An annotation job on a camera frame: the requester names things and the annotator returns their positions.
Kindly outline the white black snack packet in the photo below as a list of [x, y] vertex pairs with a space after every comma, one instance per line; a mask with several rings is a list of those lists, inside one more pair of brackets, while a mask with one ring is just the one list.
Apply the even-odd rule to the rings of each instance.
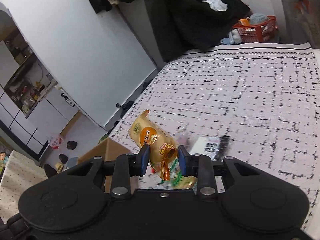
[[229, 137], [198, 137], [192, 144], [190, 155], [206, 155], [212, 161], [221, 160], [228, 148]]

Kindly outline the purple round snack packet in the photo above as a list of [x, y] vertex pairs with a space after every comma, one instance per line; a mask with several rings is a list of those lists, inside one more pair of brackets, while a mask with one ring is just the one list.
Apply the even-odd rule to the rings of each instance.
[[175, 134], [176, 141], [185, 147], [189, 145], [189, 133], [185, 127], [180, 127]]

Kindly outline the orange cracker packet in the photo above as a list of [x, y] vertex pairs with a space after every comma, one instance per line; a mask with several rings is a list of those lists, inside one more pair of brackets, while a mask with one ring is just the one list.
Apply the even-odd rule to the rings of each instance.
[[149, 163], [161, 180], [170, 179], [169, 165], [177, 158], [178, 142], [149, 119], [149, 110], [141, 113], [129, 129], [130, 138], [139, 148], [150, 146]]

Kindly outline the open cardboard box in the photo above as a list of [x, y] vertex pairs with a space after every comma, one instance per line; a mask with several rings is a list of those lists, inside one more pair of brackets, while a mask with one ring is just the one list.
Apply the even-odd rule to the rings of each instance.
[[[77, 159], [77, 165], [96, 156], [102, 157], [104, 161], [114, 161], [119, 155], [126, 154], [126, 153], [131, 153], [131, 150], [127, 149], [126, 147], [122, 146], [118, 142], [113, 141], [110, 138], [106, 138], [105, 140], [100, 142], [97, 146], [89, 150], [87, 153], [80, 156]], [[110, 192], [111, 181], [112, 181], [112, 176], [106, 176], [105, 185], [104, 185], [106, 193]], [[136, 177], [130, 178], [130, 186], [131, 186], [131, 193], [134, 193], [135, 189], [137, 188]]]

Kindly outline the green striped biscuit packet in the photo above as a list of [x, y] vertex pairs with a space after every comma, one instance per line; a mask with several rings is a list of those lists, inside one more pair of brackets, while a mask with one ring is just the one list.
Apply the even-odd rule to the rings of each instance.
[[178, 159], [173, 160], [169, 165], [169, 180], [161, 180], [159, 185], [164, 185], [165, 188], [172, 189], [192, 189], [197, 182], [197, 178], [193, 176], [185, 177], [180, 171], [180, 166], [178, 164]]

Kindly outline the dotted cream tablecloth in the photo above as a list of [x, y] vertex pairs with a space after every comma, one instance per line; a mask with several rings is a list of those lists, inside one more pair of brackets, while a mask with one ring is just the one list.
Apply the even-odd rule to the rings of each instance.
[[18, 200], [28, 188], [47, 179], [43, 168], [25, 155], [12, 151], [1, 178], [1, 219], [18, 213]]

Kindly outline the black sock foot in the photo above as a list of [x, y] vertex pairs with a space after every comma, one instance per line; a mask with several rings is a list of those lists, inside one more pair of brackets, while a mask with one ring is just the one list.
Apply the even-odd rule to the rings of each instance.
[[48, 178], [52, 178], [58, 174], [57, 170], [50, 166], [49, 164], [44, 164], [43, 169]]

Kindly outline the red white plastic bag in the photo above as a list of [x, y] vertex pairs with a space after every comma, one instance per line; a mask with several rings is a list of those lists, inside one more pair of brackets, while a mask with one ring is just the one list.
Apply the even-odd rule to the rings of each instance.
[[60, 134], [52, 134], [48, 137], [47, 142], [52, 149], [58, 149], [64, 142], [63, 136]]

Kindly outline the white kitchen cabinet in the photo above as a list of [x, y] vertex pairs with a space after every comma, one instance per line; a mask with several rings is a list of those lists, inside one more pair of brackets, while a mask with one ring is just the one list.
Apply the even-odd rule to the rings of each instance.
[[48, 147], [47, 139], [61, 134], [78, 112], [67, 96], [52, 88], [36, 104], [30, 114], [24, 114], [1, 88], [1, 129], [29, 157], [38, 161]]

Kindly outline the white black-patterned bed blanket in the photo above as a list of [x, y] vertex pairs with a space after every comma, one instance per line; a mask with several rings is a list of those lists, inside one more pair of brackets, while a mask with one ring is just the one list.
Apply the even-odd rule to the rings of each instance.
[[303, 228], [319, 239], [319, 51], [254, 43], [190, 52], [167, 64], [121, 119], [112, 140], [138, 151], [129, 128], [144, 110], [171, 135], [228, 136], [227, 155], [300, 187]]

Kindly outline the red plastic basket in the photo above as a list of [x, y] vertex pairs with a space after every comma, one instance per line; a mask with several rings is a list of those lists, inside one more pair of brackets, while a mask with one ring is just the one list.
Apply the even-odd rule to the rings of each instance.
[[256, 25], [242, 25], [236, 23], [233, 29], [237, 30], [242, 41], [245, 43], [268, 42], [276, 35], [276, 17], [268, 16], [268, 20]]

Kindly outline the black clothes pile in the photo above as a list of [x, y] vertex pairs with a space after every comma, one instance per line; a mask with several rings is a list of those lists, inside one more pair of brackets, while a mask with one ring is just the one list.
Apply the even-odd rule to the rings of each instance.
[[250, 8], [241, 0], [144, 0], [164, 62], [220, 43]]

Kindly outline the cluttered white desk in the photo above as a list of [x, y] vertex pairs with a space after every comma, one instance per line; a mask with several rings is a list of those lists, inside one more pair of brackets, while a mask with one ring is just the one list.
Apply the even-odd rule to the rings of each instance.
[[270, 0], [280, 41], [319, 48], [319, 0]]

